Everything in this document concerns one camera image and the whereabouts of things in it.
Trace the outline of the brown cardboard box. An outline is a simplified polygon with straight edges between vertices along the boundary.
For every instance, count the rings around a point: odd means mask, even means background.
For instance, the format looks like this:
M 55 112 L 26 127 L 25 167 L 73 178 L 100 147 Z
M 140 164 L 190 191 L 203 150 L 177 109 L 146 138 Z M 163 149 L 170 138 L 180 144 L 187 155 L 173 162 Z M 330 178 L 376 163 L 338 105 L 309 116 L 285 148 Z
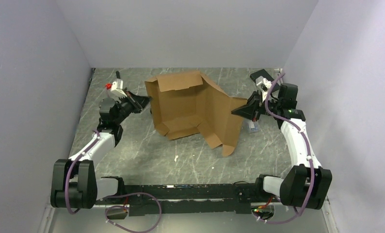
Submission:
M 154 76 L 145 81 L 155 130 L 170 140 L 200 133 L 210 148 L 230 156 L 243 118 L 232 110 L 246 104 L 231 97 L 199 70 Z

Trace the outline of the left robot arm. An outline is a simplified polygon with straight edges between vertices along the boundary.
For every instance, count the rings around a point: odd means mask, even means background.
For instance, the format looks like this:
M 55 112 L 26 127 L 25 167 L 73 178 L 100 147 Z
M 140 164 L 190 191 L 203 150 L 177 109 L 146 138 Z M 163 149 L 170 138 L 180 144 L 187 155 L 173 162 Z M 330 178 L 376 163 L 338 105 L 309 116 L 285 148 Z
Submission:
M 50 204 L 66 208 L 75 214 L 79 209 L 91 209 L 96 201 L 108 198 L 115 204 L 126 197 L 124 181 L 117 176 L 97 178 L 97 164 L 114 149 L 123 134 L 122 122 L 131 114 L 141 113 L 151 98 L 125 91 L 117 100 L 106 97 L 99 103 L 98 126 L 91 141 L 67 159 L 53 166 Z

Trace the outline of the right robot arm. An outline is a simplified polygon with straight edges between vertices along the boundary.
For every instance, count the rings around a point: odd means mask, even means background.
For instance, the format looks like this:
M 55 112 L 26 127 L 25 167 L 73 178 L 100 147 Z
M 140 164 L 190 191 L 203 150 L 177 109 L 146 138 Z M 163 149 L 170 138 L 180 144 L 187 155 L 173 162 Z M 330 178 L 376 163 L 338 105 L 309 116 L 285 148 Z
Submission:
M 261 115 L 271 115 L 283 134 L 291 159 L 292 168 L 285 178 L 260 175 L 254 195 L 259 201 L 267 201 L 272 195 L 281 203 L 308 209 L 320 209 L 329 190 L 332 173 L 324 169 L 313 152 L 306 132 L 306 118 L 297 109 L 298 87 L 284 83 L 274 98 L 267 88 L 252 93 L 247 103 L 232 110 L 232 114 L 253 122 Z

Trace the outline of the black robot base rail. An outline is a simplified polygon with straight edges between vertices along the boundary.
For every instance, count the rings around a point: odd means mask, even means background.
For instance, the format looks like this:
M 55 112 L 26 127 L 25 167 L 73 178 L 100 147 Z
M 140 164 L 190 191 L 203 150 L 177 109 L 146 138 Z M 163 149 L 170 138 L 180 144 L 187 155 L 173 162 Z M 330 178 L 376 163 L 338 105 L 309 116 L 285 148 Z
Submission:
M 130 216 L 150 214 L 221 213 L 251 214 L 269 207 L 271 194 L 254 183 L 174 185 L 124 185 L 114 196 L 97 204 L 124 205 Z

